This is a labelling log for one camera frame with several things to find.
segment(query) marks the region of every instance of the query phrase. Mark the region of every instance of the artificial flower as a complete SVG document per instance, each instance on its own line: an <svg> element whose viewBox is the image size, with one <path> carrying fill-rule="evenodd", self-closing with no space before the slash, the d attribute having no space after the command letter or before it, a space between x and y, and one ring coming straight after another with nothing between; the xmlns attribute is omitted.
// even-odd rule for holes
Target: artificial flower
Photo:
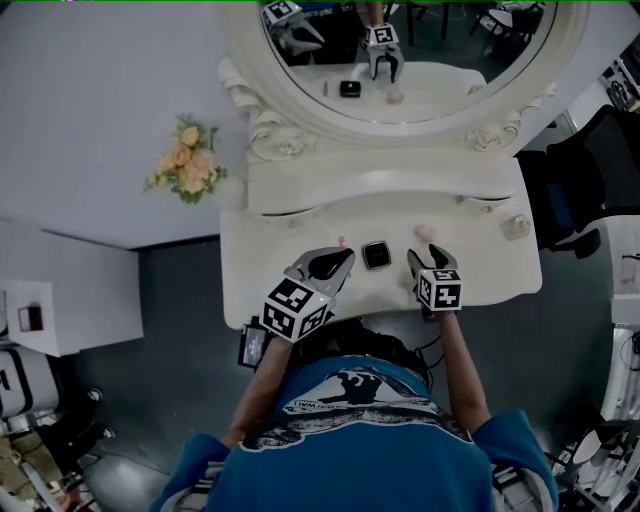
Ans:
<svg viewBox="0 0 640 512"><path fill-rule="evenodd" d="M173 155L171 153L166 153L162 155L160 159L160 163L158 164L158 172L167 172L175 167L173 163Z"/></svg>
<svg viewBox="0 0 640 512"><path fill-rule="evenodd" d="M182 167L186 165L191 159L191 150L181 144L174 152L173 152L173 163L178 167Z"/></svg>
<svg viewBox="0 0 640 512"><path fill-rule="evenodd" d="M193 147L199 139L200 134L198 133L198 128L195 126L190 126L189 128L187 128L182 132L182 137L180 137L182 143L189 147Z"/></svg>
<svg viewBox="0 0 640 512"><path fill-rule="evenodd" d="M217 178L216 166L218 162L212 151L208 149L199 149L193 153L193 157L185 166L187 174L192 179L206 180L211 178L215 181Z"/></svg>

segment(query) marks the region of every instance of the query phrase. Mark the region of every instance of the watch face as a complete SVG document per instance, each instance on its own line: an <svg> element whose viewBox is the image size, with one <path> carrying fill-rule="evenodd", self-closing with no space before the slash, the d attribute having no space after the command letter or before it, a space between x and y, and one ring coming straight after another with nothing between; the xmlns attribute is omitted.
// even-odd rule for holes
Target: watch face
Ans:
<svg viewBox="0 0 640 512"><path fill-rule="evenodd" d="M391 255L386 242L374 242L362 248L364 263L369 270L391 265Z"/></svg>

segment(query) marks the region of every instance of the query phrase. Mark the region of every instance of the white cabinet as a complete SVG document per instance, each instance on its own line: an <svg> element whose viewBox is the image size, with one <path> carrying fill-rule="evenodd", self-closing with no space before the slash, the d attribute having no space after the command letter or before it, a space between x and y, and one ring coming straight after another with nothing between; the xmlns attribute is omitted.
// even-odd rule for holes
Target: white cabinet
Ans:
<svg viewBox="0 0 640 512"><path fill-rule="evenodd" d="M0 289L10 339L52 356L143 336L138 255L0 221ZM17 312L40 305L43 330Z"/></svg>

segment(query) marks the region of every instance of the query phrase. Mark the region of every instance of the fiducial marker cube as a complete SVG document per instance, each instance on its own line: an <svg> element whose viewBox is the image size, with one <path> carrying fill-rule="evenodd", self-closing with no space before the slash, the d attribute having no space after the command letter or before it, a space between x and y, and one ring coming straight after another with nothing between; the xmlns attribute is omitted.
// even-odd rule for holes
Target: fiducial marker cube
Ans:
<svg viewBox="0 0 640 512"><path fill-rule="evenodd" d="M462 309L462 280L453 269L422 269L418 274L418 299L431 311Z"/></svg>
<svg viewBox="0 0 640 512"><path fill-rule="evenodd" d="M260 323L278 336L295 343L327 321L335 298L285 277L267 296Z"/></svg>

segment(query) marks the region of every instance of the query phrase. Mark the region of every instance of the chair backrest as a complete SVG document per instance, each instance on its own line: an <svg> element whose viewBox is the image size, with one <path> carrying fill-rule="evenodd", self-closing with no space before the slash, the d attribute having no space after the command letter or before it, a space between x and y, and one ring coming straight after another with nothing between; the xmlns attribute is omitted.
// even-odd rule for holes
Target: chair backrest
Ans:
<svg viewBox="0 0 640 512"><path fill-rule="evenodd" d="M519 34L535 34L540 22L542 21L543 15L544 12L541 11L523 11L514 9L511 11L513 31Z"/></svg>
<svg viewBox="0 0 640 512"><path fill-rule="evenodd" d="M640 215L640 116L605 105L582 130L547 148L576 231L613 215Z"/></svg>

